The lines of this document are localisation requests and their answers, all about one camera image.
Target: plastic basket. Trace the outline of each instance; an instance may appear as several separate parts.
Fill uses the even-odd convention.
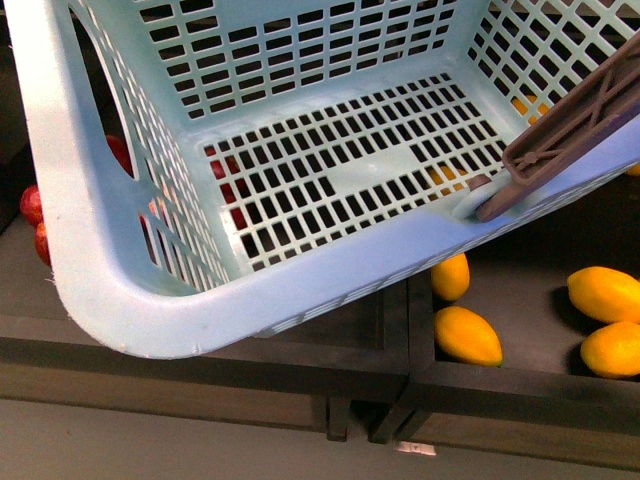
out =
[[[132,355],[277,333],[640,157],[635,119],[495,220],[452,215],[465,182],[500,171],[529,120],[638,30],[636,0],[5,3],[60,297]],[[70,12],[134,179],[105,142]]]

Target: red apple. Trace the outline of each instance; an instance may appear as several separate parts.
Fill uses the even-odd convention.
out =
[[[40,257],[40,260],[50,267],[51,257],[49,255],[49,242],[47,241],[47,227],[45,227],[44,222],[40,222],[36,226],[34,243],[36,246],[36,253]]]
[[[242,214],[242,210],[239,208],[231,209],[231,217],[233,218],[233,222],[236,224],[236,228],[238,230],[242,230],[243,228],[247,228],[247,221]]]
[[[20,212],[32,226],[37,226],[43,220],[42,201],[37,185],[31,185],[22,193],[20,198]]]
[[[130,177],[133,178],[133,165],[131,164],[131,156],[129,155],[129,147],[127,143],[120,137],[115,135],[107,135],[107,143],[109,148],[113,152],[113,156],[116,157],[120,166],[124,169]]]

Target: apple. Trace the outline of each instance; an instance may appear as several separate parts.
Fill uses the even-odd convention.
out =
[[[43,221],[42,201],[37,185],[27,187],[20,198],[20,212],[32,226],[37,226]]]
[[[131,156],[129,155],[129,147],[127,143],[120,137],[115,135],[107,135],[107,144],[113,152],[113,156],[116,157],[120,166],[127,174],[133,178],[133,165],[131,163]]]
[[[36,253],[40,257],[40,260],[50,267],[51,256],[49,255],[49,242],[47,241],[47,227],[45,227],[44,222],[40,222],[36,226],[34,244],[36,247]]]

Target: yellow fruit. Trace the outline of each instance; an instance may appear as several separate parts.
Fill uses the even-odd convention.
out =
[[[567,279],[571,303],[605,323],[640,323],[640,282],[606,267],[583,268]]]
[[[600,377],[640,374],[640,325],[618,322],[596,330],[582,342],[580,356]]]
[[[449,167],[447,167],[446,165],[442,165],[440,166],[440,170],[442,170],[442,174],[445,176],[445,178],[442,178],[442,176],[440,175],[440,173],[435,169],[435,168],[429,168],[427,169],[427,174],[429,175],[429,177],[431,177],[431,180],[433,180],[433,183],[435,183],[436,185],[442,185],[446,180],[455,180],[456,179],[456,174],[453,170],[451,170]],[[458,174],[459,175],[466,175],[467,172],[465,172],[464,170],[459,170],[458,169]],[[464,188],[464,184],[462,182],[460,183],[456,183],[453,186],[454,190],[462,190]],[[451,190],[449,190],[448,188],[445,188],[442,191],[443,195],[449,195],[451,193]]]
[[[529,101],[530,104],[534,104],[537,100],[538,97],[536,97],[535,95],[527,95],[527,100]],[[518,113],[520,113],[520,115],[522,115],[523,117],[527,114],[527,111],[529,110],[529,107],[527,105],[525,105],[522,100],[520,100],[518,97],[513,97],[513,99],[511,100],[511,104],[516,107],[516,110],[518,110]],[[540,106],[538,107],[538,113],[540,115],[544,115],[545,113],[547,113],[549,111],[549,107],[547,107],[544,103],[541,103]],[[529,117],[529,125],[533,125],[534,123],[536,123],[536,120],[538,120],[536,117],[531,116]]]
[[[443,300],[458,300],[467,291],[470,282],[469,263],[464,253],[431,268],[431,289]]]
[[[455,359],[474,365],[502,365],[502,346],[493,327],[477,313],[453,305],[436,313],[435,341]]]
[[[630,177],[640,177],[640,163],[625,172]]]

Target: red fruit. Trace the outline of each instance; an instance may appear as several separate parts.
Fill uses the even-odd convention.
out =
[[[231,185],[225,183],[224,185],[220,185],[220,190],[222,191],[222,196],[224,197],[224,201],[227,203],[233,203],[236,201],[236,196],[231,189]]]
[[[213,175],[218,180],[226,177],[226,174],[224,173],[224,168],[222,168],[222,163],[220,163],[220,160],[214,160],[213,162],[210,163],[210,165],[211,165],[211,170],[213,171]]]
[[[243,228],[247,228],[247,221],[242,214],[242,210],[239,208],[234,208],[231,210],[231,217],[233,218],[233,222],[236,224],[236,228],[238,230],[242,230]]]
[[[45,227],[44,222],[40,222],[36,227],[34,243],[40,260],[50,267],[51,256],[49,255],[49,242],[47,241],[47,227]]]
[[[37,226],[43,221],[42,201],[37,185],[31,185],[22,193],[20,198],[20,212],[32,226]]]
[[[129,155],[129,147],[127,143],[120,137],[115,135],[107,135],[107,143],[109,148],[113,152],[113,156],[116,157],[120,166],[125,172],[133,178],[133,165],[131,164],[131,156]]]

